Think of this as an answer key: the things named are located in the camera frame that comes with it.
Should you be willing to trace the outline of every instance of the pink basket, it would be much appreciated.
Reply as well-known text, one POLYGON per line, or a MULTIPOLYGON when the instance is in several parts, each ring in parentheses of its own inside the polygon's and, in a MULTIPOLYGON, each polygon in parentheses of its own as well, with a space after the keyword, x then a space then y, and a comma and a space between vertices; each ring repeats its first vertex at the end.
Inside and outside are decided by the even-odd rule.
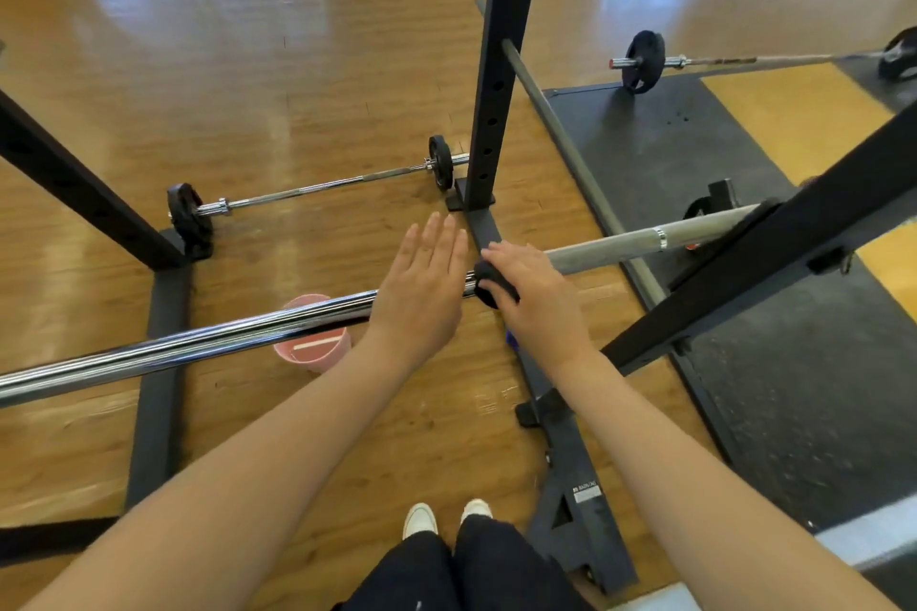
MULTIPOLYGON (((309 293, 290 300, 283 308, 313 305, 328 299, 330 299, 328 295, 309 293)), ((347 355, 347 351, 350 350, 350 332, 346 328, 321 331, 299 339, 274 343, 274 350, 287 362, 304 365, 313 372, 323 373, 330 370, 347 355)))

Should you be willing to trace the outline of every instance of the shoe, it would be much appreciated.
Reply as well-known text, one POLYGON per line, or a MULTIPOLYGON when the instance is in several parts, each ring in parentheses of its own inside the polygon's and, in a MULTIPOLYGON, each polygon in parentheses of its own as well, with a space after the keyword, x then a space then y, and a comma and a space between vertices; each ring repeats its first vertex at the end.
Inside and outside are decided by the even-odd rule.
POLYGON ((408 510, 405 528, 402 529, 402 539, 420 531, 432 531, 434 534, 439 534, 437 518, 427 503, 417 503, 408 510))
POLYGON ((465 517, 468 515, 481 515, 493 519, 493 512, 490 512, 490 505, 481 500, 479 497, 476 497, 474 500, 465 505, 465 509, 461 513, 461 519, 458 521, 459 526, 464 524, 465 517))

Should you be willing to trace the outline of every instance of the person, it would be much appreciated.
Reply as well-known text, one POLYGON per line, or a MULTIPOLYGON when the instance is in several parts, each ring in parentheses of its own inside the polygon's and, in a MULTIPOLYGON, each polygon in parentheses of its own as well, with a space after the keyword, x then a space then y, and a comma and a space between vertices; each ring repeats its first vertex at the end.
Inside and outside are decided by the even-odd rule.
MULTIPOLYGON (((243 608, 336 464, 452 338, 467 248, 452 216, 408 229, 361 343, 134 507, 29 611, 243 608)), ((574 287, 544 253, 499 242, 481 256, 519 292, 517 304, 483 283, 507 327, 590 425, 701 607, 894 608, 625 382, 593 349, 574 287)), ((405 540, 343 608, 588 608, 486 503, 472 501, 463 519, 452 555, 432 511, 413 508, 405 540)))

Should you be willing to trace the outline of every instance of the leg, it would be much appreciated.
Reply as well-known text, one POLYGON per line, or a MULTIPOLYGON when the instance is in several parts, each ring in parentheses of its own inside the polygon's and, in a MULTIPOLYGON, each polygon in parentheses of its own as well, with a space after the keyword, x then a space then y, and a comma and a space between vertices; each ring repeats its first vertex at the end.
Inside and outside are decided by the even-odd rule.
POLYGON ((412 507, 405 540, 370 572, 343 611, 461 611, 452 552, 437 534, 429 507, 412 507))
POLYGON ((470 515, 458 531, 455 565, 466 611, 593 611, 556 560, 542 558, 512 524, 470 515))

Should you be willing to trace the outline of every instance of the hand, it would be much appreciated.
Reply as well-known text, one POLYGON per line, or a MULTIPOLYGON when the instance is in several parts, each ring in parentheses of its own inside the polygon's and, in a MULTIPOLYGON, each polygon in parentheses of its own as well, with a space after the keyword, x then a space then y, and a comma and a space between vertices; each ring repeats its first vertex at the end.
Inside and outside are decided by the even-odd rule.
POLYGON ((544 252, 531 244, 491 242, 480 255, 519 292, 517 304, 497 283, 480 282, 493 295, 512 335, 548 377, 555 379, 564 365, 594 352, 576 288, 556 271, 544 252))
POLYGON ((416 223, 402 240, 379 287, 366 339, 408 362, 408 374, 455 335, 465 291, 468 234, 451 215, 433 213, 423 233, 416 223))

